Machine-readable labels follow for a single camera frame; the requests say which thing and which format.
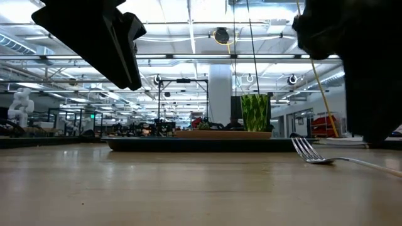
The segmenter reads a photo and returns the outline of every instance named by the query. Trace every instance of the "fork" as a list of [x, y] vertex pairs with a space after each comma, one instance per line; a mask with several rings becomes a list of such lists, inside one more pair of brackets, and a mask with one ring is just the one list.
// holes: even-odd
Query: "fork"
[[318, 154], [317, 151], [310, 145], [310, 143], [304, 137], [300, 137], [300, 136], [292, 137], [291, 141], [292, 141], [297, 153], [307, 163], [332, 164], [336, 160], [349, 161], [352, 163], [356, 163], [356, 164], [359, 164], [362, 166], [367, 166], [372, 169], [379, 170], [379, 171], [389, 173], [391, 175], [402, 178], [402, 172], [400, 172], [400, 171], [396, 171], [396, 170], [393, 170], [393, 169], [390, 169], [387, 167], [383, 167], [383, 166], [378, 166], [376, 164], [368, 163], [365, 161], [352, 159], [352, 158], [341, 158], [341, 157], [326, 159], [326, 158], [322, 157], [320, 154]]

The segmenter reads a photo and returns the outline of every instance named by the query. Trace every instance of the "yellow pole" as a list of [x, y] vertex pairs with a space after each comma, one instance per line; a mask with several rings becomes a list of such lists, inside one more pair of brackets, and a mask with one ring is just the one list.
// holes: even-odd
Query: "yellow pole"
[[[302, 12], [300, 11], [300, 3], [299, 3], [299, 0], [296, 0], [296, 3], [297, 3], [297, 10], [298, 10], [298, 13], [299, 13], [299, 15], [301, 15]], [[335, 127], [335, 122], [334, 122], [334, 120], [332, 119], [331, 111], [329, 110], [327, 98], [325, 97], [324, 91], [322, 90], [321, 82], [320, 82], [320, 79], [319, 79], [319, 77], [318, 77], [317, 70], [315, 69], [314, 60], [311, 59], [311, 58], [310, 58], [310, 60], [311, 60], [311, 62], [312, 62], [312, 67], [313, 67], [313, 72], [314, 72], [315, 80], [317, 81], [318, 87], [320, 88], [321, 95], [322, 95], [322, 99], [323, 99], [323, 101], [324, 101], [325, 108], [327, 109], [328, 117], [329, 117], [329, 120], [330, 120], [330, 122], [331, 122], [332, 129], [334, 130], [335, 137], [339, 137], [337, 128]]]

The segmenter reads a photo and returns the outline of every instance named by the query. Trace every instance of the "ceiling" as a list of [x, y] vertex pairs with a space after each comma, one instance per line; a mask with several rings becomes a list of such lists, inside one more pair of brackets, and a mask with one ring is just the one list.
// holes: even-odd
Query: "ceiling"
[[[136, 40], [138, 55], [160, 55], [160, 54], [253, 54], [253, 43], [255, 54], [258, 55], [304, 55], [305, 53], [297, 47], [296, 34], [291, 28], [294, 16], [296, 16], [295, 1], [287, 0], [250, 0], [250, 17], [252, 23], [253, 40], [251, 41], [251, 30], [248, 24], [249, 14], [245, 1], [237, 0], [236, 13], [233, 17], [233, 7], [226, 0], [127, 0], [118, 8], [124, 12], [131, 12], [138, 16], [144, 23], [147, 34]], [[19, 43], [32, 49], [38, 46], [45, 46], [53, 51], [55, 55], [76, 54], [66, 47], [57, 38], [49, 36], [48, 32], [42, 27], [35, 25], [30, 15], [42, 7], [39, 0], [12, 0], [0, 2], [0, 34], [12, 37]], [[236, 38], [236, 44], [229, 46], [219, 45], [213, 38], [214, 31], [218, 27], [227, 28], [231, 41]], [[0, 45], [0, 55], [21, 56], [18, 52], [8, 47]], [[101, 84], [78, 83], [70, 85], [68, 83], [40, 83], [40, 87], [35, 90], [60, 91], [53, 92], [54, 98], [59, 98], [65, 103], [65, 97], [86, 99], [87, 102], [77, 102], [71, 99], [67, 101], [71, 104], [105, 104], [106, 109], [112, 107], [115, 112], [136, 110], [139, 116], [153, 117], [155, 104], [157, 109], [157, 86], [154, 79], [158, 75], [162, 79], [208, 79], [209, 67], [214, 63], [231, 64], [231, 59], [144, 59], [138, 58], [139, 71], [143, 79], [143, 88], [138, 92], [116, 92], [117, 100], [112, 97], [102, 97], [99, 95], [101, 90], [107, 94], [108, 90], [119, 90], [112, 83], [104, 83], [104, 76], [92, 68], [83, 60], [77, 58], [54, 60], [52, 65], [34, 60], [24, 60], [22, 58], [5, 60], [0, 58], [0, 78], [5, 80], [24, 80], [35, 83], [47, 79], [48, 81], [68, 81], [72, 78], [76, 80], [102, 81]], [[339, 68], [340, 60], [317, 62], [315, 64], [320, 75], [334, 75]], [[294, 90], [308, 87], [314, 83], [312, 65], [308, 56], [303, 59], [291, 60], [258, 60], [257, 74], [259, 77], [259, 87], [262, 90]], [[240, 92], [251, 92], [256, 90], [256, 69], [252, 58], [249, 60], [238, 60], [236, 72], [238, 86], [233, 88]], [[287, 79], [291, 75], [296, 75], [298, 83], [294, 86], [287, 84]], [[0, 89], [16, 90], [20, 85], [3, 83]], [[84, 92], [88, 89], [97, 89], [97, 92]], [[79, 90], [83, 92], [69, 93], [63, 91]], [[202, 84], [197, 83], [171, 83], [167, 90], [191, 90], [196, 92], [171, 92], [170, 97], [162, 96], [162, 99], [188, 100], [183, 101], [184, 105], [167, 107], [173, 102], [166, 102], [167, 112], [174, 115], [188, 115], [190, 111], [205, 111], [205, 103], [194, 102], [196, 99], [206, 99], [206, 93]], [[275, 93], [278, 100], [286, 97], [286, 94]], [[125, 107], [111, 104], [127, 104]]]

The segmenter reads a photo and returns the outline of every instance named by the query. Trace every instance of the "green patterned cup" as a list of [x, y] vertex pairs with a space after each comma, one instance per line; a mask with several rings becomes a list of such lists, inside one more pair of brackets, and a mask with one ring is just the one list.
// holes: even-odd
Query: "green patterned cup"
[[241, 106], [244, 128], [249, 132], [267, 132], [268, 95], [243, 95]]

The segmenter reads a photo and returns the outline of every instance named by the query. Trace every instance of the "table surface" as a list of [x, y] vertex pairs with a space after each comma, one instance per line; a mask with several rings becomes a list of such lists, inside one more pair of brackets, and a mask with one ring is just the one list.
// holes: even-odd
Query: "table surface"
[[[402, 151], [318, 147], [402, 170]], [[402, 180], [296, 153], [0, 150], [0, 225], [402, 225]]]

